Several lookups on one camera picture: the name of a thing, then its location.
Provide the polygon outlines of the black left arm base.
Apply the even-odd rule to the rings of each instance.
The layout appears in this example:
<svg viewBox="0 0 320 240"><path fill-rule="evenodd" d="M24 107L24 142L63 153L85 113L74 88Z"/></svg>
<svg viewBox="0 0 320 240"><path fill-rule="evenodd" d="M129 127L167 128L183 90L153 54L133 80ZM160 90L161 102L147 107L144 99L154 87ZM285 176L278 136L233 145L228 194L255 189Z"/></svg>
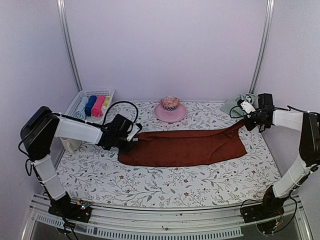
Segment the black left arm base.
<svg viewBox="0 0 320 240"><path fill-rule="evenodd" d="M48 213L67 220L74 220L82 223L88 223L91 217L92 208L84 201L72 203L69 194L66 192L64 196L55 200L48 195L50 199L50 207Z"/></svg>

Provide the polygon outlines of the patterned small bowl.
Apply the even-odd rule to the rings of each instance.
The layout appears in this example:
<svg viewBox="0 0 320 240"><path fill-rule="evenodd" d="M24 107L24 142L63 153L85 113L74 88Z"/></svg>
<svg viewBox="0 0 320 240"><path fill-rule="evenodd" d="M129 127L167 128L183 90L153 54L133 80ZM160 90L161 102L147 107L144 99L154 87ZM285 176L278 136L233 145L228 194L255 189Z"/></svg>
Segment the patterned small bowl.
<svg viewBox="0 0 320 240"><path fill-rule="evenodd" d="M180 100L175 96L165 96L160 100L160 105L167 111L175 110L180 104Z"/></svg>

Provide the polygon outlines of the light blue rolled towel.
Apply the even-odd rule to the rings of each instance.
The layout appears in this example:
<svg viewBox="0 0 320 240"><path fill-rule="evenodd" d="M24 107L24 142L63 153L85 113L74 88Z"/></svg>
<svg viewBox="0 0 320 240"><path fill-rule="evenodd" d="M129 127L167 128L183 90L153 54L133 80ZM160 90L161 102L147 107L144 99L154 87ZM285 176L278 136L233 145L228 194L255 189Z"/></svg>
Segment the light blue rolled towel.
<svg viewBox="0 0 320 240"><path fill-rule="evenodd" d="M84 120L86 118L85 105L87 104L87 102L88 102L88 98L86 96L81 98L79 105L77 106L74 113L77 119Z"/></svg>

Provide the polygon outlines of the green panda towel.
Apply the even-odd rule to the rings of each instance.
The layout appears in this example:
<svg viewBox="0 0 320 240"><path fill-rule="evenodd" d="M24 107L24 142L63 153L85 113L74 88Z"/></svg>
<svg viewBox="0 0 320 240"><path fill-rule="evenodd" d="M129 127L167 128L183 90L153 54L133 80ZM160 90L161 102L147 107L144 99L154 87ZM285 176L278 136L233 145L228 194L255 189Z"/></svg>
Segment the green panda towel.
<svg viewBox="0 0 320 240"><path fill-rule="evenodd" d="M248 101L255 108L258 106L257 96L255 94L246 93L240 94L239 97L235 99L227 100L221 107L220 110L228 114L231 118L242 119L245 116L245 113L238 107L238 100Z"/></svg>

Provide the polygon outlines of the dark blue rolled towel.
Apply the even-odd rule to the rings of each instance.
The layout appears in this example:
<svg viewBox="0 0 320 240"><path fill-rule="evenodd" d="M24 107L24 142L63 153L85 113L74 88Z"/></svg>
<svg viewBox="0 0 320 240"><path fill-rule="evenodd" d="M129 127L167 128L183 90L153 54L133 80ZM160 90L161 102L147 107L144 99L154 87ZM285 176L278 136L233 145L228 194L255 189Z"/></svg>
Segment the dark blue rolled towel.
<svg viewBox="0 0 320 240"><path fill-rule="evenodd" d="M84 108L84 113L86 116L90 117L92 115L91 111L92 111L92 108L93 108L96 100L97 100L97 96L95 96L95 95L92 95L88 98L88 102L86 103L85 108Z"/></svg>

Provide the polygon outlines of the aluminium frame post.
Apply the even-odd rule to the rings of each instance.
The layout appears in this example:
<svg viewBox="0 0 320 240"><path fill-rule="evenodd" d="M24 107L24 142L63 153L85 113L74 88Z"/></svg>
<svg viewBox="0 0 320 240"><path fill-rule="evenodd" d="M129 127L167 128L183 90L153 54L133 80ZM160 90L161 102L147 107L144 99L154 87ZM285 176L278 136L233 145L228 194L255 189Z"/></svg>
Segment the aluminium frame post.
<svg viewBox="0 0 320 240"><path fill-rule="evenodd" d="M274 0L267 0L266 1L266 10L265 10L265 17L263 22L263 29L261 35L260 46L258 50L257 60L253 71L253 76L251 79L251 83L249 86L248 91L251 94L254 94L258 85L259 76L261 73L261 69L263 66L263 61L266 53L266 48L268 45L268 39L271 31L272 26L272 19L273 19L273 12L274 12L275 1Z"/></svg>
<svg viewBox="0 0 320 240"><path fill-rule="evenodd" d="M75 87L76 87L77 91L79 92L79 91L83 90L83 86L82 86L82 83L80 80L80 75L79 75L79 71L77 68L76 58L75 58L74 51L73 51L72 40L71 40L71 35L70 35L70 30L69 30L69 25L68 25L66 3L64 0L57 0L56 3L57 3L58 16L59 16L62 35L63 35L65 47L66 47L68 61L70 64Z"/></svg>

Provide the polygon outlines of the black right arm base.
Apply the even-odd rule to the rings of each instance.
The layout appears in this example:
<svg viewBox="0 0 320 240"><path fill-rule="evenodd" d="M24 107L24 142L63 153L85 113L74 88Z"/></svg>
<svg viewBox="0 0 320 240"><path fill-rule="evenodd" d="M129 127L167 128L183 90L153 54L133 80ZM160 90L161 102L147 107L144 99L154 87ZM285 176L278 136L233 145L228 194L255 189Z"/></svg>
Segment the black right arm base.
<svg viewBox="0 0 320 240"><path fill-rule="evenodd" d="M280 224L280 220L284 214L284 202L289 198L288 194L284 197L275 197L273 186L270 186L262 198L262 202L256 205L243 207L245 200L240 207L240 214L243 216L245 223L266 220L272 217L279 216L279 220L272 220L257 225L257 229L264 235L273 234Z"/></svg>

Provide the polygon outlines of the left aluminium frame post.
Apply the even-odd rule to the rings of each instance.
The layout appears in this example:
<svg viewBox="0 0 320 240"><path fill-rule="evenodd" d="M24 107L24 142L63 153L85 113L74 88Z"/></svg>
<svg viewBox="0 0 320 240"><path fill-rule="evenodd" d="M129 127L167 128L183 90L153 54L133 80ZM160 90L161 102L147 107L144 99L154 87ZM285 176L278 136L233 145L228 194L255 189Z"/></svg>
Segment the left aluminium frame post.
<svg viewBox="0 0 320 240"><path fill-rule="evenodd" d="M70 30L69 30L69 25L68 25L66 3L64 0L57 0L56 3L57 3L58 16L59 16L62 35L63 35L65 47L66 47L68 61L70 64L75 87L76 87L77 91L79 92L79 91L83 90L83 86L82 86L82 83L80 80L80 75L79 75L79 71L77 68L76 58L75 58L74 51L73 51L72 40L71 40L71 35L70 35Z"/></svg>

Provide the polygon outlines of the white plastic basket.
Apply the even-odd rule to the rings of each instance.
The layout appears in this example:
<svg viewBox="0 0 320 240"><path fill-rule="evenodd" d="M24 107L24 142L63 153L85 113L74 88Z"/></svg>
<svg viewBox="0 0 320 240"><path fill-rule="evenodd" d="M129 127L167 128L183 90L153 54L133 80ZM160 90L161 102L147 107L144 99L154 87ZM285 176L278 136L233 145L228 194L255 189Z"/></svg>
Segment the white plastic basket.
<svg viewBox="0 0 320 240"><path fill-rule="evenodd" d="M107 109L113 102L113 96L115 93L114 88L105 88L105 89L92 89L92 90L81 90L73 99L69 107L67 108L65 115L68 115L73 118L78 118L86 120L88 122L102 124L103 119L106 115ZM85 105L88 102L91 96L104 96L105 100L102 104L102 116L87 116L85 114Z"/></svg>

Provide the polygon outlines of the pink plate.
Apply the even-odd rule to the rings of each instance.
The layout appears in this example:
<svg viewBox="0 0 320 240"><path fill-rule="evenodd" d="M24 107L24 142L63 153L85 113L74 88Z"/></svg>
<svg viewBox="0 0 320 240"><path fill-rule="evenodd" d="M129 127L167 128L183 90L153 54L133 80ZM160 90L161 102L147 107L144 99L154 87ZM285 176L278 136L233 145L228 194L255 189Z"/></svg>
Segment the pink plate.
<svg viewBox="0 0 320 240"><path fill-rule="evenodd" d="M175 110L165 110L161 104L154 108L154 114L157 119L165 123L176 123L185 118L187 109L181 103Z"/></svg>

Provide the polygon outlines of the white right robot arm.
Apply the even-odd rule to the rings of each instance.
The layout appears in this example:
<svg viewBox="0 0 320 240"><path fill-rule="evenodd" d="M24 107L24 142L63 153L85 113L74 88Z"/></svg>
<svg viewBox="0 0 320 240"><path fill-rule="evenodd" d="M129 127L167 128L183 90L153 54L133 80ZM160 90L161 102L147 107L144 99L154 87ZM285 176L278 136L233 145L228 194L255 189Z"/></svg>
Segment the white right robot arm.
<svg viewBox="0 0 320 240"><path fill-rule="evenodd" d="M292 165L265 192L258 213L269 218L278 210L275 200L287 198L291 191L300 187L308 176L320 165L320 114L287 106L275 106L270 93L257 96L257 106L248 100L239 104L244 111L244 124L247 130L257 128L260 132L271 127L290 130L295 133L296 159Z"/></svg>

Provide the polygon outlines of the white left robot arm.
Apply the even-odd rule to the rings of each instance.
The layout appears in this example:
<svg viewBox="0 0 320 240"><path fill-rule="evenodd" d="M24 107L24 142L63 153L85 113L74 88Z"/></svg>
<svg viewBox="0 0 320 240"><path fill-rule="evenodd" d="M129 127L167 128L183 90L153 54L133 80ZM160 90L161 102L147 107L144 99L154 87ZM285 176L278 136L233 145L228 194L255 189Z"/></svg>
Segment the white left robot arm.
<svg viewBox="0 0 320 240"><path fill-rule="evenodd" d="M66 200L67 195L51 159L55 139L74 140L97 145L104 150L117 148L129 152L142 125L117 114L105 124L97 124L71 116L52 112L47 106L40 107L20 130L20 146L33 164L39 182L48 195L55 200L55 209L63 216L74 213L74 205Z"/></svg>

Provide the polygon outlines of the aluminium front rail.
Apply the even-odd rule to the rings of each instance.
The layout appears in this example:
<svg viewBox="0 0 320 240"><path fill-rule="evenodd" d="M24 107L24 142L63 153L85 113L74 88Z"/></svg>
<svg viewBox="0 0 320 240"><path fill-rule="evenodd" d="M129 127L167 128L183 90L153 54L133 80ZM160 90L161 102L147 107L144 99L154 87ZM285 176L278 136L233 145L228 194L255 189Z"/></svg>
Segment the aluminium front rail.
<svg viewBox="0 0 320 240"><path fill-rule="evenodd" d="M200 208L142 208L92 204L88 222L49 213L47 196L35 194L23 240L313 240L307 216L294 195L283 214L248 222L242 215L254 201Z"/></svg>

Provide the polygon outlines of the pink rolled towel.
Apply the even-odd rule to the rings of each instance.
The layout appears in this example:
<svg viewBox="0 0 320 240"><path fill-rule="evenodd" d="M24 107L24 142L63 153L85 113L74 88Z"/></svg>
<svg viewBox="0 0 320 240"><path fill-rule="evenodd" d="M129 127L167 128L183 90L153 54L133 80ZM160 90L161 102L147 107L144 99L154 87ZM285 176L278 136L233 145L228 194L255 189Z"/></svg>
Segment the pink rolled towel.
<svg viewBox="0 0 320 240"><path fill-rule="evenodd" d="M105 102L106 97L105 96L98 96L95 100L95 103L91 109L91 115L94 117L100 117L102 116L102 105Z"/></svg>

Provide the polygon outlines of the dark red towel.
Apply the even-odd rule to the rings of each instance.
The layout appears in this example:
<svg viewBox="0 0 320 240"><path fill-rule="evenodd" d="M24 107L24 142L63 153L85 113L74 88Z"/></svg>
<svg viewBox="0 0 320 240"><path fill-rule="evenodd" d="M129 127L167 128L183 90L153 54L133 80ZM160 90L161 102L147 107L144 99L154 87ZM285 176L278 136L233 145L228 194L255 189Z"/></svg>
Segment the dark red towel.
<svg viewBox="0 0 320 240"><path fill-rule="evenodd" d="M153 131L138 134L128 153L119 153L118 161L137 167L193 167L211 165L244 156L240 140L242 121L215 130Z"/></svg>

